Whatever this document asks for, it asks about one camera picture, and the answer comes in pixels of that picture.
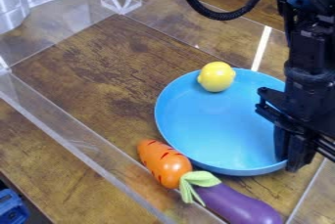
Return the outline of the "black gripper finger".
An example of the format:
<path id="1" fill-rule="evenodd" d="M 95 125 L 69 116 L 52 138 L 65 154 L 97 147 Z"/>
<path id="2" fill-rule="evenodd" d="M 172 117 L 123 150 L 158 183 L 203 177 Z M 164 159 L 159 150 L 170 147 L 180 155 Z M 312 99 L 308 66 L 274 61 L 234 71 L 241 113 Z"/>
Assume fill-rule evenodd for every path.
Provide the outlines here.
<path id="1" fill-rule="evenodd" d="M 310 163 L 313 156 L 313 144 L 306 141 L 306 138 L 302 135 L 292 135 L 289 137 L 285 169 L 289 172 L 297 172 L 300 168 Z"/>
<path id="2" fill-rule="evenodd" d="M 290 157 L 290 142 L 294 134 L 281 127 L 276 126 L 273 129 L 273 144 L 274 156 L 278 161 L 288 160 Z"/>

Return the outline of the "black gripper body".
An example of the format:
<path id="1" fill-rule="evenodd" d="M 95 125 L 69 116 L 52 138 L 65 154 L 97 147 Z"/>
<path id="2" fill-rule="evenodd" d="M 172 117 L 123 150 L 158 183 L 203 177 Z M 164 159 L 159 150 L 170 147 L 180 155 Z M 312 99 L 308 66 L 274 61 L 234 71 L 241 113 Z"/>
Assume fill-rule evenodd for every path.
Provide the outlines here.
<path id="1" fill-rule="evenodd" d="M 309 73 L 284 65 L 286 76 L 282 92 L 259 87 L 254 111 L 294 135 L 313 144 L 314 152 L 335 162 L 335 70 Z"/>

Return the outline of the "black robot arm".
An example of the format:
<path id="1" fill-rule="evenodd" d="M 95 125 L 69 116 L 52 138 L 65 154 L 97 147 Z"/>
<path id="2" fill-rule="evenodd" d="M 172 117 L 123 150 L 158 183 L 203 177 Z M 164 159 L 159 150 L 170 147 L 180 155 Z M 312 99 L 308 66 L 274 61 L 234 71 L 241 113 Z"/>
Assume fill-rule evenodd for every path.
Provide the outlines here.
<path id="1" fill-rule="evenodd" d="M 335 0 L 277 0 L 289 57 L 285 88 L 257 89 L 255 112 L 274 125 L 274 156 L 297 171 L 314 155 L 335 162 Z"/>

